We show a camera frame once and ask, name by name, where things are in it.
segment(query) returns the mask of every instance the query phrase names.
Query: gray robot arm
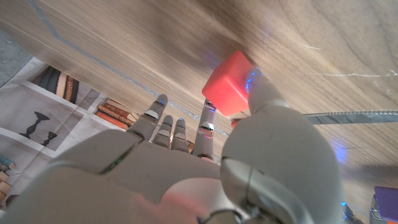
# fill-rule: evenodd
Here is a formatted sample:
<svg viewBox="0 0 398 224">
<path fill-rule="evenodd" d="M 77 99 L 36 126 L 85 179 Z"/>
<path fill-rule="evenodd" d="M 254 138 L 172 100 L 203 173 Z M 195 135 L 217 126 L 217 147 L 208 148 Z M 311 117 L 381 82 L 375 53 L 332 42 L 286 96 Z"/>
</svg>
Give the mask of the gray robot arm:
<svg viewBox="0 0 398 224">
<path fill-rule="evenodd" d="M 205 102 L 193 155 L 185 122 L 160 95 L 126 132 L 105 131 L 56 158 L 18 197 L 5 223 L 331 223 L 342 213 L 333 151 L 276 88 L 248 77 L 252 113 L 213 158 L 216 108 Z"/>
</svg>

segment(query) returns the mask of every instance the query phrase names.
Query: wood grain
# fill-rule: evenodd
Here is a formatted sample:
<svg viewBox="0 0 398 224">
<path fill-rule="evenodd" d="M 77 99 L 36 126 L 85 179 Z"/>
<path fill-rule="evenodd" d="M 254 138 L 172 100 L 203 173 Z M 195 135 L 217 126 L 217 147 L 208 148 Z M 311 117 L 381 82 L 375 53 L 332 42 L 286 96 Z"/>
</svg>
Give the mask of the wood grain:
<svg viewBox="0 0 398 224">
<path fill-rule="evenodd" d="M 201 89 L 235 50 L 301 113 L 396 110 L 396 21 L 393 0 L 3 0 L 0 8 L 1 27 L 27 50 L 137 112 L 155 99 L 147 89 L 167 94 L 185 111 L 169 105 L 165 114 L 186 120 L 189 141 Z M 216 126 L 230 133 L 230 119 L 247 115 L 218 113 Z M 398 187 L 398 124 L 318 129 L 339 158 L 348 204 L 366 223 L 373 187 Z M 215 133 L 216 155 L 226 138 Z"/>
</svg>

